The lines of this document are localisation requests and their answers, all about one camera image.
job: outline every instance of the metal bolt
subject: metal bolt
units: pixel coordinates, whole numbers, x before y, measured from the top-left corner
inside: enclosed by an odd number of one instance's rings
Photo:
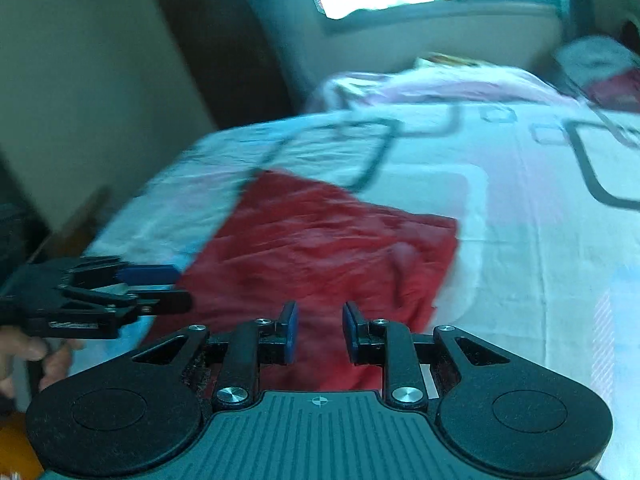
[[[244,388],[240,388],[240,386],[228,386],[227,388],[222,388],[216,392],[218,400],[226,402],[227,404],[238,404],[238,402],[246,400],[248,396],[249,394],[246,390]]]
[[[405,402],[407,404],[414,404],[418,402],[424,394],[418,389],[412,386],[402,386],[393,390],[391,396],[398,402]]]

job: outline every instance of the red cloth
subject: red cloth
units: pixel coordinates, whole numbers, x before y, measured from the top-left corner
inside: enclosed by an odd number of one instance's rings
[[[156,318],[146,339],[193,323],[232,330],[273,319],[296,300],[296,362],[265,367],[261,387],[376,389],[380,370],[349,362],[342,305],[353,300],[366,317],[420,332],[456,247],[451,218],[363,203],[331,184],[265,171],[182,277],[194,309]]]

